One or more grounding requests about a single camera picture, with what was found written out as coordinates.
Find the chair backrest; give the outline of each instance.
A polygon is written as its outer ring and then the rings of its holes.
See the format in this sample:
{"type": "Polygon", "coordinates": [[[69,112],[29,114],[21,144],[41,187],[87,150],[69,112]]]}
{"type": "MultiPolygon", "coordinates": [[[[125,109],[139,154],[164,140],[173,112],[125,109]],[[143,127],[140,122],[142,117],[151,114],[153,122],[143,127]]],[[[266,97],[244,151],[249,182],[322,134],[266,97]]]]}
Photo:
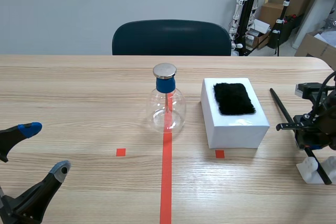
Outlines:
{"type": "Polygon", "coordinates": [[[221,26],[189,20],[145,20],[122,25],[113,55],[230,56],[231,41],[221,26]]]}

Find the black fuzzy material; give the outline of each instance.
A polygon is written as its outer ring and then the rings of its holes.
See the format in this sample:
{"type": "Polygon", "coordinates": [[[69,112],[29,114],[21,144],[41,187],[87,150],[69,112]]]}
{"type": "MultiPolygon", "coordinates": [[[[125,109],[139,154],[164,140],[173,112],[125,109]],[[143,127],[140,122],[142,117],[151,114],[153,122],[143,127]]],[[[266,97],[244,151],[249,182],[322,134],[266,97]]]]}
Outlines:
{"type": "Polygon", "coordinates": [[[219,83],[214,85],[215,98],[222,115],[254,114],[256,109],[241,83],[219,83]]]}

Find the red tape line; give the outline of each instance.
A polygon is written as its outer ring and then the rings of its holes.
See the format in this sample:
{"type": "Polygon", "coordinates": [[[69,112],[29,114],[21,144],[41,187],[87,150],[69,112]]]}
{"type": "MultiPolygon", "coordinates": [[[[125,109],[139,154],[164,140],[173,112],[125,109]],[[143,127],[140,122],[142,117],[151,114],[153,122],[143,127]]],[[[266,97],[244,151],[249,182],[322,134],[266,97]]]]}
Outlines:
{"type": "MultiPolygon", "coordinates": [[[[172,94],[167,94],[169,111],[173,111],[172,94]]],[[[161,206],[160,224],[172,223],[172,113],[164,115],[163,149],[162,149],[162,178],[161,178],[161,206]]]]}

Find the wooden table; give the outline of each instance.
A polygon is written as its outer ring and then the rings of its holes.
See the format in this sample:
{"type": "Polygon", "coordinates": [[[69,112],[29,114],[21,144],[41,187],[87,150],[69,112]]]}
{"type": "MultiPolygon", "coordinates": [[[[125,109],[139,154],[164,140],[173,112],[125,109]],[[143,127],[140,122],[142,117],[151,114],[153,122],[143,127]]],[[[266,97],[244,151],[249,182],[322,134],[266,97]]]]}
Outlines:
{"type": "MultiPolygon", "coordinates": [[[[269,93],[274,88],[291,115],[311,103],[295,85],[322,82],[332,71],[315,58],[0,56],[1,129],[38,121],[42,131],[18,144],[0,164],[0,185],[17,197],[55,163],[72,168],[44,223],[158,224],[162,134],[146,125],[145,104],[155,88],[152,68],[177,66],[187,99],[183,131],[173,135],[172,222],[335,223],[336,188],[307,185],[296,164],[306,157],[269,93]],[[271,124],[258,150],[207,146],[200,104],[203,78],[248,77],[271,124]],[[116,157],[126,148],[126,157],[116,157]]],[[[335,152],[316,152],[323,160],[335,152]]]]}

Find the glass flask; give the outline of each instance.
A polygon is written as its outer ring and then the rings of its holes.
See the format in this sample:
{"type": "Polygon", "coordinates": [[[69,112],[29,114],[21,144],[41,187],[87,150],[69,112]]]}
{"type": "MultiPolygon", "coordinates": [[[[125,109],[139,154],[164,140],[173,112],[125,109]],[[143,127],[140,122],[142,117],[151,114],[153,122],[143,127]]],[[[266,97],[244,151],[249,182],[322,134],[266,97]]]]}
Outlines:
{"type": "Polygon", "coordinates": [[[178,132],[184,125],[186,101],[176,88],[176,67],[162,63],[154,67],[153,73],[156,77],[156,89],[147,100],[148,123],[158,132],[178,132]]]}

